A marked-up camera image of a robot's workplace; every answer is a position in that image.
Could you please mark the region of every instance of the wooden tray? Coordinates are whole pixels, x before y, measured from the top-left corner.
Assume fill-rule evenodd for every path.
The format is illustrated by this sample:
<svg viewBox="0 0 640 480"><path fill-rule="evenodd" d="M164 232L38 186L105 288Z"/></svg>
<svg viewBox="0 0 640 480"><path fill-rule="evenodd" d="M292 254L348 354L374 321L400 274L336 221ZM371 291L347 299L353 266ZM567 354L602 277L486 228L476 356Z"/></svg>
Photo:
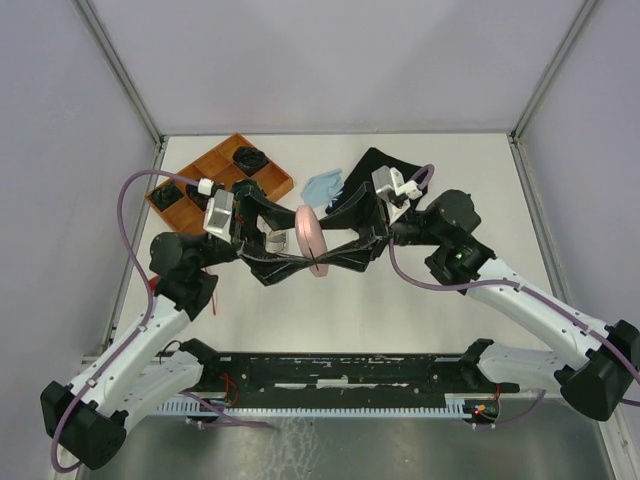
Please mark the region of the wooden tray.
<svg viewBox="0 0 640 480"><path fill-rule="evenodd" d="M194 180L200 180L203 177L209 178L215 183L224 184L224 189L227 191L231 191L235 182L252 178L258 182L267 198L272 202L277 202L293 189L293 179L268 157L269 163L265 167L251 177L247 177L233 163L233 153L241 146L253 147L246 138L236 133L195 162L187 165L178 174ZM154 190L166 186L170 181L161 183ZM154 190L148 192L145 198L151 208L174 232L203 233L204 212L187 196L185 183L176 182L176 186L184 196L163 211L160 211L151 201L151 194Z"/></svg>

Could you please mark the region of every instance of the white wall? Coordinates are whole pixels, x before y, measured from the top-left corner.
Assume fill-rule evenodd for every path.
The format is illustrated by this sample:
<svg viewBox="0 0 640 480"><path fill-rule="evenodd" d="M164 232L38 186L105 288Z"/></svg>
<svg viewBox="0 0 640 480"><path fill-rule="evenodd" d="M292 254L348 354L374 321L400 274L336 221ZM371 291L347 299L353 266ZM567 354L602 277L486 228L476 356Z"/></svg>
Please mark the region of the white wall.
<svg viewBox="0 0 640 480"><path fill-rule="evenodd" d="M637 327L639 23L637 0L602 2L525 138L576 306ZM626 413L640 446L640 412Z"/></svg>
<svg viewBox="0 0 640 480"><path fill-rule="evenodd" d="M49 468L40 392L104 331L116 196L153 144L70 2L3 2L0 62L0 477L33 480Z"/></svg>
<svg viewBox="0 0 640 480"><path fill-rule="evenodd" d="M94 0L163 133L511 130L582 0Z"/></svg>

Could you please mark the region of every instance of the light blue fabric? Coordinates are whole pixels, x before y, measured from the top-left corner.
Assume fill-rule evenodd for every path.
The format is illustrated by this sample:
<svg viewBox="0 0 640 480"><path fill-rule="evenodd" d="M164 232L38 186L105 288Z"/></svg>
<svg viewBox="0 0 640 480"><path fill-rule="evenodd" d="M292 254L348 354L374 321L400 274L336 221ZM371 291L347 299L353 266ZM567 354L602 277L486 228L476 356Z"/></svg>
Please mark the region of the light blue fabric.
<svg viewBox="0 0 640 480"><path fill-rule="evenodd" d="M300 194L304 203L311 208L327 205L344 185L341 174L342 169L337 168L311 177Z"/></svg>

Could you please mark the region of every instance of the pink oval object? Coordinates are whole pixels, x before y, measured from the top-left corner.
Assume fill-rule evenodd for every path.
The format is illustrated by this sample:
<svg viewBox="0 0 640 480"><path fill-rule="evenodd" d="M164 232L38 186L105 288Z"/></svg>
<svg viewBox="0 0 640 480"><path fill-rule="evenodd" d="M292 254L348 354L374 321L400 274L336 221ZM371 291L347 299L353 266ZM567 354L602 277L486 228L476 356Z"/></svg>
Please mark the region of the pink oval object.
<svg viewBox="0 0 640 480"><path fill-rule="evenodd" d="M309 267L311 273L316 277L326 277L329 265L319 265L315 259L327 253L327 242L318 217L309 205L300 205L296 210L296 238L302 255L314 261L314 265Z"/></svg>

